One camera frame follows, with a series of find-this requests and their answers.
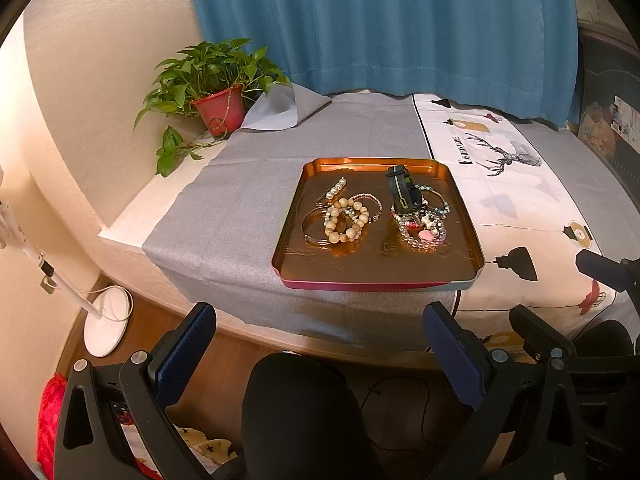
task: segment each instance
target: deer print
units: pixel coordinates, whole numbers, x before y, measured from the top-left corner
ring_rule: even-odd
[[[486,140],[482,137],[478,137],[474,134],[467,133],[468,137],[465,137],[465,140],[476,140],[480,146],[484,146],[489,148],[493,152],[496,152],[500,155],[497,160],[488,160],[488,166],[484,164],[480,164],[483,168],[487,168],[489,171],[493,171],[493,173],[489,174],[489,176],[497,176],[504,172],[504,168],[506,166],[510,166],[513,161],[521,162],[522,164],[526,164],[527,166],[541,166],[542,159],[540,156],[527,144],[523,144],[522,142],[511,141],[511,145],[516,150],[515,153],[505,152],[502,148],[498,148],[497,146],[490,145]]]

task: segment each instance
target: red fabric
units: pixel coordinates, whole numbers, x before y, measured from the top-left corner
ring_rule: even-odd
[[[136,459],[138,469],[142,471],[142,474],[151,478],[151,480],[162,480],[162,477],[156,473],[153,469],[148,468],[144,462],[141,462],[139,458]]]
[[[62,375],[56,374],[44,387],[42,398],[40,399],[36,457],[49,480],[53,480],[53,452],[65,388],[66,379]]]

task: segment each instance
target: pothos plant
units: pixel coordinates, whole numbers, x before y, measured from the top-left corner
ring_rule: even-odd
[[[134,129],[149,111],[197,116],[198,111],[191,103],[236,85],[242,87],[244,107],[249,109],[260,94],[269,92],[274,84],[290,84],[289,78],[266,57],[266,46],[250,54],[241,49],[249,42],[248,38],[217,44],[203,41],[179,50],[178,54],[184,54],[182,59],[170,58],[158,63],[156,68],[162,67],[154,81],[158,87],[146,95],[145,107],[137,114]],[[169,175],[178,161],[187,155],[194,160],[201,159],[197,152],[224,139],[212,142],[184,140],[174,127],[168,126],[162,134],[162,146],[156,152],[158,173]]]

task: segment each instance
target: metal bangle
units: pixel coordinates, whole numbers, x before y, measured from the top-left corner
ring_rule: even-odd
[[[306,214],[306,216],[302,219],[302,223],[300,224],[300,230],[302,231],[302,235],[303,235],[303,237],[305,237],[305,240],[307,242],[309,242],[310,244],[318,245],[318,246],[321,246],[321,247],[332,245],[332,243],[328,239],[327,240],[317,240],[316,238],[312,238],[311,236],[309,236],[308,234],[305,233],[307,219],[311,215],[319,213],[319,212],[322,212],[324,214],[329,209],[331,209],[330,206],[316,207],[315,209],[312,209],[311,211],[309,211]],[[342,211],[340,211],[340,214],[344,217],[344,221],[346,222],[346,220],[347,220],[346,215]]]

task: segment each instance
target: poster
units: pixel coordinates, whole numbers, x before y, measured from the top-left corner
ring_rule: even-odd
[[[461,294],[456,319],[479,337],[511,330],[518,304],[563,333],[609,306],[615,291],[578,272],[575,255],[600,252],[564,185],[506,118],[481,108],[446,108],[415,96],[434,158],[465,201],[487,264]]]

